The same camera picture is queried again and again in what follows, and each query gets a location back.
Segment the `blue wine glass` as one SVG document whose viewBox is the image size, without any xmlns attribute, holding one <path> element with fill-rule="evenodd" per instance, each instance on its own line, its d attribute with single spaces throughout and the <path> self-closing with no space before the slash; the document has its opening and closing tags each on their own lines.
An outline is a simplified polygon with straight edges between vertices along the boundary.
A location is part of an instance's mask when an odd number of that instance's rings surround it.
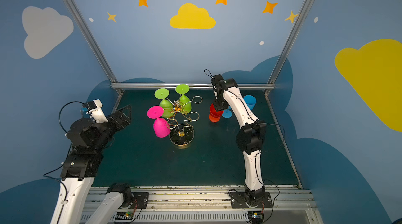
<svg viewBox="0 0 402 224">
<path fill-rule="evenodd" d="M 244 96 L 244 101 L 246 102 L 247 106 L 249 107 L 250 110 L 253 110 L 255 105 L 256 105 L 256 98 L 252 95 L 246 95 Z"/>
<path fill-rule="evenodd" d="M 227 119 L 232 117 L 231 107 L 228 107 L 228 109 L 224 110 L 222 117 L 227 118 Z"/>
</svg>

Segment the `red wine glass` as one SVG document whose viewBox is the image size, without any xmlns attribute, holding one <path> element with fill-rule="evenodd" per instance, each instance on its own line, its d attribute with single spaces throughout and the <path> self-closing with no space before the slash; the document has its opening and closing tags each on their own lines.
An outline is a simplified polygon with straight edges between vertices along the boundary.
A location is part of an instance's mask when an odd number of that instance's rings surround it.
<svg viewBox="0 0 402 224">
<path fill-rule="evenodd" d="M 219 122 L 224 111 L 216 111 L 214 104 L 211 104 L 209 108 L 209 120 L 211 122 Z"/>
</svg>

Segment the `green wine glass front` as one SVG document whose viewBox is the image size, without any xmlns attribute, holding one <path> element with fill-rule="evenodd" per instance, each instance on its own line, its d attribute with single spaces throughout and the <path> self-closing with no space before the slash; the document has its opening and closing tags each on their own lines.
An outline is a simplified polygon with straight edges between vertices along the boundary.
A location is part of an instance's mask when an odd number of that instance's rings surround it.
<svg viewBox="0 0 402 224">
<path fill-rule="evenodd" d="M 155 97 L 161 100 L 159 106 L 163 108 L 163 118 L 172 118 L 174 116 L 173 104 L 167 98 L 169 94 L 169 90 L 165 88 L 160 88 L 155 91 Z"/>
</svg>

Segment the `green wine glass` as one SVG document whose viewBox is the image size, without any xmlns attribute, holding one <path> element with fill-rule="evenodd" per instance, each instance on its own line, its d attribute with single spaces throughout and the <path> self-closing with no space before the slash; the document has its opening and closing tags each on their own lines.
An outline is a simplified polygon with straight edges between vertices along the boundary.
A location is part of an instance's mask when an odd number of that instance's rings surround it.
<svg viewBox="0 0 402 224">
<path fill-rule="evenodd" d="M 161 100 L 159 106 L 163 108 L 163 118 L 172 118 L 174 116 L 173 104 L 167 98 L 169 94 L 169 90 L 165 88 L 160 88 L 155 91 L 155 97 Z"/>
<path fill-rule="evenodd" d="M 186 96 L 186 93 L 189 92 L 189 86 L 180 84 L 175 88 L 175 91 L 180 94 L 179 105 L 181 106 L 181 113 L 184 115 L 190 113 L 192 110 L 191 100 Z"/>
</svg>

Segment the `pink wine glass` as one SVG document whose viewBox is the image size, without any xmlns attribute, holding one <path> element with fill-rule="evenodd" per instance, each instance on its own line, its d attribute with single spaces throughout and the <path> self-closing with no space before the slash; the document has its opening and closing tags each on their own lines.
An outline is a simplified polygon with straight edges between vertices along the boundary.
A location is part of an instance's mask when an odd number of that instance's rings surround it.
<svg viewBox="0 0 402 224">
<path fill-rule="evenodd" d="M 165 138 L 171 133 L 167 121 L 162 118 L 163 113 L 164 110 L 161 106 L 153 106 L 147 111 L 147 116 L 150 119 L 155 120 L 153 123 L 153 129 L 158 138 Z"/>
</svg>

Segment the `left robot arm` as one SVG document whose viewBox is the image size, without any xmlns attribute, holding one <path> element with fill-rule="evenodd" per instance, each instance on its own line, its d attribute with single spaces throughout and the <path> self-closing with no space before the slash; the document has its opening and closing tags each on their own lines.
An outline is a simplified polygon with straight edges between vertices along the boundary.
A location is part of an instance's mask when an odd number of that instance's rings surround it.
<svg viewBox="0 0 402 224">
<path fill-rule="evenodd" d="M 66 133 L 72 151 L 62 166 L 60 192 L 51 219 L 53 224 L 78 224 L 88 192 L 103 159 L 103 151 L 113 135 L 131 123 L 131 106 L 125 106 L 109 116 L 102 111 L 100 100 L 83 104 L 89 115 L 75 121 Z"/>
</svg>

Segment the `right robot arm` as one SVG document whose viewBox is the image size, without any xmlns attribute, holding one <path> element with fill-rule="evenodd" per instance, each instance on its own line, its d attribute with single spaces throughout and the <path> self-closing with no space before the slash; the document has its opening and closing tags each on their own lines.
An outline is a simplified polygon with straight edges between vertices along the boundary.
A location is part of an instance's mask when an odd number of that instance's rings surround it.
<svg viewBox="0 0 402 224">
<path fill-rule="evenodd" d="M 215 111 L 231 108 L 238 124 L 236 143 L 245 160 L 245 199 L 250 206 L 256 205 L 265 197 L 265 185 L 261 173 L 261 153 L 267 131 L 264 121 L 252 112 L 234 79 L 225 80 L 222 75 L 211 77 L 215 94 Z"/>
</svg>

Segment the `green wine glass rear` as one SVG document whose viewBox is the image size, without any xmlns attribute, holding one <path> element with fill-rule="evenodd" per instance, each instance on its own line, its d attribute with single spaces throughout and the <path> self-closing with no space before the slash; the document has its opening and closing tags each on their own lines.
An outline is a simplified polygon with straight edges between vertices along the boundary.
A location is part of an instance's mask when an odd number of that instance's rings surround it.
<svg viewBox="0 0 402 224">
<path fill-rule="evenodd" d="M 192 110 L 191 100 L 186 96 L 186 93 L 189 92 L 189 86 L 180 84 L 175 88 L 175 91 L 180 94 L 179 105 L 181 106 L 181 113 L 184 115 L 190 113 Z"/>
</svg>

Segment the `left green circuit board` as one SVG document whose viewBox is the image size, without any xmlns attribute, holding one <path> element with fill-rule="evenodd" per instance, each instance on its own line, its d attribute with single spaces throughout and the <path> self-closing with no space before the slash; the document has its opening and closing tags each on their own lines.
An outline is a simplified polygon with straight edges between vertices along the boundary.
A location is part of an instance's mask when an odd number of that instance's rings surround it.
<svg viewBox="0 0 402 224">
<path fill-rule="evenodd" d="M 134 214 L 133 212 L 117 212 L 115 217 L 114 217 L 114 222 L 117 223 L 118 221 L 125 221 L 125 222 L 131 222 L 134 219 Z"/>
</svg>

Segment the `green circuit board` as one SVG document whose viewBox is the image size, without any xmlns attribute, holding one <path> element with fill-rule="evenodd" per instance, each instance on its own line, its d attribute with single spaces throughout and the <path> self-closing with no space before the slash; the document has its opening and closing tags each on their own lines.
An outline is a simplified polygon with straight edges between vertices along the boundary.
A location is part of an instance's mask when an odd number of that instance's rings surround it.
<svg viewBox="0 0 402 224">
<path fill-rule="evenodd" d="M 118 221 L 125 221 L 125 222 L 131 222 L 134 219 L 134 214 L 133 212 L 117 212 L 115 217 L 114 217 L 114 222 L 117 223 Z"/>
<path fill-rule="evenodd" d="M 262 224 L 264 221 L 264 213 L 257 211 L 249 211 L 247 213 L 248 224 Z"/>
</svg>

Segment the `right green circuit board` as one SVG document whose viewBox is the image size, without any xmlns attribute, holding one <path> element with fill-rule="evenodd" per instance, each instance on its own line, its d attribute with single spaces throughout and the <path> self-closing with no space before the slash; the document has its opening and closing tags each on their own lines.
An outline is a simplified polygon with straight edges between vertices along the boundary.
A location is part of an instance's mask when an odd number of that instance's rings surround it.
<svg viewBox="0 0 402 224">
<path fill-rule="evenodd" d="M 247 213 L 248 224 L 262 224 L 264 221 L 264 213 L 257 211 L 249 211 Z"/>
</svg>

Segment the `aluminium frame rails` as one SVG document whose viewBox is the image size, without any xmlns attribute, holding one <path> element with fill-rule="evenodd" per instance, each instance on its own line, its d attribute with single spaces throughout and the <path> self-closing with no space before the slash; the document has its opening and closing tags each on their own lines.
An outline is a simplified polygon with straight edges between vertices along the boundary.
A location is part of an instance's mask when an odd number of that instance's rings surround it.
<svg viewBox="0 0 402 224">
<path fill-rule="evenodd" d="M 304 0 L 72 0 L 91 48 L 115 83 L 208 83 L 205 70 L 266 84 Z M 191 89 L 195 136 L 184 149 L 156 137 L 152 89 L 125 90 L 133 122 L 105 153 L 95 186 L 242 185 L 245 164 L 234 117 L 209 120 L 212 90 Z"/>
</svg>

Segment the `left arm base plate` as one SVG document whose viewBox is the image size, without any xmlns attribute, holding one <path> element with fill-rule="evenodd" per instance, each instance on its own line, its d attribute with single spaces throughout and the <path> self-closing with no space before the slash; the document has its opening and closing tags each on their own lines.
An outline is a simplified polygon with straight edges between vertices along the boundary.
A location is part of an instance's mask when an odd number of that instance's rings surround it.
<svg viewBox="0 0 402 224">
<path fill-rule="evenodd" d="M 146 209 L 149 201 L 148 192 L 132 192 L 131 201 L 128 203 L 127 209 Z"/>
</svg>

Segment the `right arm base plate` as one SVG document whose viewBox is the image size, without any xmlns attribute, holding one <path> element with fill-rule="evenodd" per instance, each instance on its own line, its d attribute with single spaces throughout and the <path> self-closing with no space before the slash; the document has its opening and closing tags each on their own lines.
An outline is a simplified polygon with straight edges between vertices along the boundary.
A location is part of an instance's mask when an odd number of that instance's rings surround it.
<svg viewBox="0 0 402 224">
<path fill-rule="evenodd" d="M 253 200 L 248 203 L 245 192 L 235 189 L 228 191 L 232 208 L 273 208 L 273 200 L 269 192 L 265 192 L 260 200 Z"/>
</svg>

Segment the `metal base rail platform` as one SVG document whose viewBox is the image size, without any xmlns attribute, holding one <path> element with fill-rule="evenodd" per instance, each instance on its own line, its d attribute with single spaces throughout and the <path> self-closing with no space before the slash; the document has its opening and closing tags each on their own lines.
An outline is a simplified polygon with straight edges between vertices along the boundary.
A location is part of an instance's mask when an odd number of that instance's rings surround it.
<svg viewBox="0 0 402 224">
<path fill-rule="evenodd" d="M 232 208 L 228 191 L 244 192 L 240 185 L 136 186 L 132 192 L 148 192 L 146 209 L 119 209 L 109 224 L 247 224 L 249 211 L 264 213 L 263 224 L 322 224 L 311 191 L 295 185 L 267 185 L 273 208 Z M 133 212 L 133 221 L 114 222 L 117 212 Z"/>
</svg>

